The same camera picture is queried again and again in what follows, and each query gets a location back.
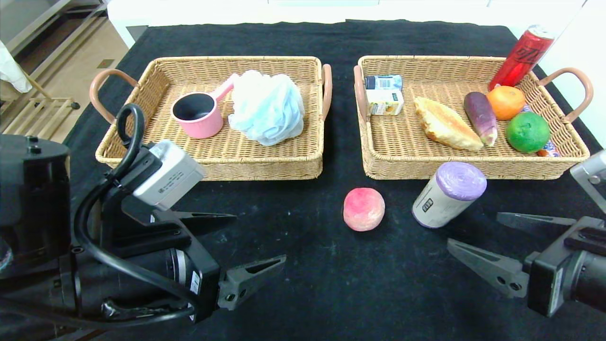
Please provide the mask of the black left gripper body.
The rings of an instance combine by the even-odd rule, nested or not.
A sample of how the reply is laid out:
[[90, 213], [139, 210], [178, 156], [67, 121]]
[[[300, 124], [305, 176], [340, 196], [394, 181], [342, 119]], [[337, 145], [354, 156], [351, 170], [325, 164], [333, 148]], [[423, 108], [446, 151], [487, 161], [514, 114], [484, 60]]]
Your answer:
[[212, 231], [189, 231], [173, 211], [154, 210], [150, 223], [136, 219], [126, 233], [126, 257], [174, 280], [197, 295], [202, 308], [189, 315], [199, 323], [217, 309], [220, 266], [197, 239]]

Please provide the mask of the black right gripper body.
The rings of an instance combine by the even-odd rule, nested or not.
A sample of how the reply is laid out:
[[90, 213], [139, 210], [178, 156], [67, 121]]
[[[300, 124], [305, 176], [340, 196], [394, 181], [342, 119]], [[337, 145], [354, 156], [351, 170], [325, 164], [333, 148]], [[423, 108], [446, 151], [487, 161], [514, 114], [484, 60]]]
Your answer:
[[567, 301], [606, 310], [604, 220], [583, 216], [532, 263], [528, 307], [551, 317]]

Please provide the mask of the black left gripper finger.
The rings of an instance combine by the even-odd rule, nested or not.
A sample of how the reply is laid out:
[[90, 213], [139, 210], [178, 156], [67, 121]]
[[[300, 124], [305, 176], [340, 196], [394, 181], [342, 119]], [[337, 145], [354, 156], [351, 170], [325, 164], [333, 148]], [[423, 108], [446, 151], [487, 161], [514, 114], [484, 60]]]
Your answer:
[[247, 263], [225, 270], [218, 285], [218, 308], [233, 311], [277, 277], [286, 264], [286, 255]]
[[238, 219], [236, 215], [221, 213], [180, 211], [173, 213], [189, 231], [218, 231]]

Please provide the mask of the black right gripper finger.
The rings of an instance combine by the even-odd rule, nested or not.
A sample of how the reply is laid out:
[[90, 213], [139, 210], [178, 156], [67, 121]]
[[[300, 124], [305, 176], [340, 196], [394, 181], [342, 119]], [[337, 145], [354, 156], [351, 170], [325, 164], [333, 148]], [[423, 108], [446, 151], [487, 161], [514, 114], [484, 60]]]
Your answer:
[[504, 226], [530, 234], [562, 234], [577, 223], [577, 220], [573, 218], [515, 212], [498, 212], [496, 219]]
[[534, 251], [524, 261], [476, 248], [465, 242], [448, 238], [448, 252], [483, 280], [509, 298], [526, 298], [530, 281], [530, 268], [540, 255]]

